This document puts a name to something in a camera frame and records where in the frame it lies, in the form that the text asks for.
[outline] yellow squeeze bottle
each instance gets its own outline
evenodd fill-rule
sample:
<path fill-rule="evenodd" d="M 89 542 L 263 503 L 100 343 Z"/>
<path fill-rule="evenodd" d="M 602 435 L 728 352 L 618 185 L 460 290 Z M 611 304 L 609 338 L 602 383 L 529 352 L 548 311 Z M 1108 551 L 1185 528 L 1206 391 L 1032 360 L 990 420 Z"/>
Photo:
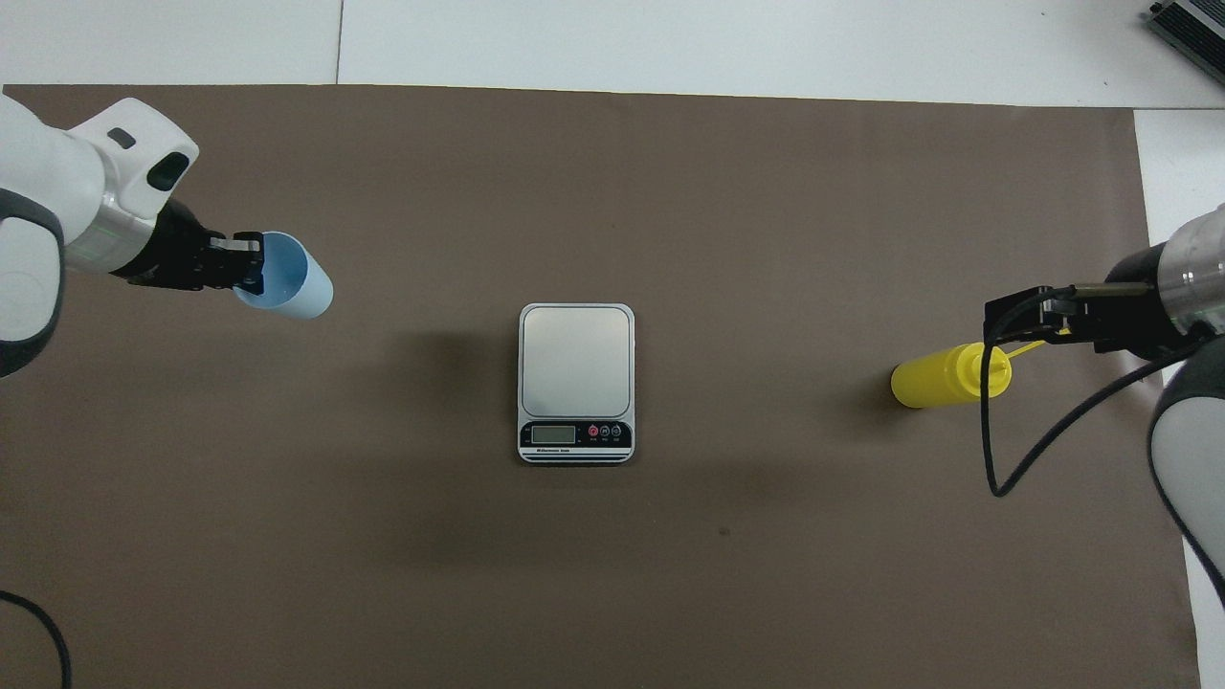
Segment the yellow squeeze bottle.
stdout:
<path fill-rule="evenodd" d="M 998 347 L 991 349 L 987 391 L 995 397 L 1012 383 L 1012 362 Z M 979 401 L 982 343 L 970 342 L 910 359 L 893 369 L 889 387 L 903 405 L 921 409 Z"/>

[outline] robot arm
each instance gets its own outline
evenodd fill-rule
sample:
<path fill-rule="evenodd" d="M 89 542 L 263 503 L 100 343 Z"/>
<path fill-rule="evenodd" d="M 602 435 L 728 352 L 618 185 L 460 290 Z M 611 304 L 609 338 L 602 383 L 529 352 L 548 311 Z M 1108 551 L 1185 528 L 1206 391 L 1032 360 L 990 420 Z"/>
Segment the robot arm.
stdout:
<path fill-rule="evenodd" d="M 0 376 L 50 338 L 65 267 L 149 287 L 235 288 L 276 308 L 258 299 L 266 259 L 274 262 L 263 234 L 227 239 L 170 199 L 198 153 L 181 129 L 132 98 L 58 130 L 0 94 Z M 320 276 L 326 300 L 295 315 L 314 318 L 331 303 L 331 282 Z"/>
<path fill-rule="evenodd" d="M 1044 300 L 1045 293 L 1055 298 Z M 1098 352 L 1128 349 L 1154 362 L 1193 352 L 1154 411 L 1149 463 L 1225 602 L 1225 205 L 1123 259 L 1105 283 L 1035 287 L 987 303 L 985 316 L 985 340 L 1000 332 L 998 342 L 1093 342 Z M 986 439 L 984 452 L 990 465 Z"/>

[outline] electronic device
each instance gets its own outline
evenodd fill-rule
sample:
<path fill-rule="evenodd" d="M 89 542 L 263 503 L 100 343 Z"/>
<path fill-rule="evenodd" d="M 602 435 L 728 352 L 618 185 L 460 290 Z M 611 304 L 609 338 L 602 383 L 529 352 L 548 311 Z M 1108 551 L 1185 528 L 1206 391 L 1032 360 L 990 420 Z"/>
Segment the electronic device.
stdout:
<path fill-rule="evenodd" d="M 1161 0 L 1144 22 L 1153 33 L 1225 83 L 1225 2 Z"/>
<path fill-rule="evenodd" d="M 528 304 L 519 314 L 519 456 L 551 465 L 628 460 L 633 380 L 630 306 Z"/>

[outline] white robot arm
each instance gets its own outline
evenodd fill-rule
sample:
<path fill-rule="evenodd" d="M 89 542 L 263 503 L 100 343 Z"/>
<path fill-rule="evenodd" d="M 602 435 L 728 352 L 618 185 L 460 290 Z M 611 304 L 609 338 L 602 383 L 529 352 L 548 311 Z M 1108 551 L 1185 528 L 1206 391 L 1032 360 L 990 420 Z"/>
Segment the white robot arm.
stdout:
<path fill-rule="evenodd" d="M 132 98 L 59 130 L 0 94 L 0 376 L 29 363 L 50 338 L 65 267 L 151 287 L 234 288 L 249 304 L 274 310 L 293 295 L 265 293 L 266 261 L 277 255 L 266 251 L 262 233 L 227 239 L 170 199 L 198 153 L 173 121 Z M 331 303 L 331 281 L 287 238 L 278 235 L 277 246 L 296 248 L 305 257 L 294 259 L 309 261 L 316 287 L 325 284 L 307 308 L 282 313 L 314 318 Z"/>
<path fill-rule="evenodd" d="M 1225 602 L 1225 206 L 1182 226 L 1159 259 L 1158 291 L 1181 333 L 1210 332 L 1158 401 L 1153 479 Z"/>

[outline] brown mat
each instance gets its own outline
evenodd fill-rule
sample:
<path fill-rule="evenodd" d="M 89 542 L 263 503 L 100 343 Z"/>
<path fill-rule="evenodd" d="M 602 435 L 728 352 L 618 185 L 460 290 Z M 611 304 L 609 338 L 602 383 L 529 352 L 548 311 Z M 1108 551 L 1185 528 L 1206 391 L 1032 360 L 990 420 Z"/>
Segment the brown mat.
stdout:
<path fill-rule="evenodd" d="M 1156 384 L 1006 500 L 971 407 L 891 368 L 985 299 L 1147 245 L 1126 110 L 388 87 L 123 96 L 202 154 L 179 197 L 301 238 L 317 321 L 74 276 L 0 395 L 0 585 L 82 687 L 1196 687 Z M 625 302 L 638 452 L 524 466 L 529 302 Z M 1136 365 L 1017 362 L 1014 461 Z M 49 687 L 0 608 L 0 684 Z"/>

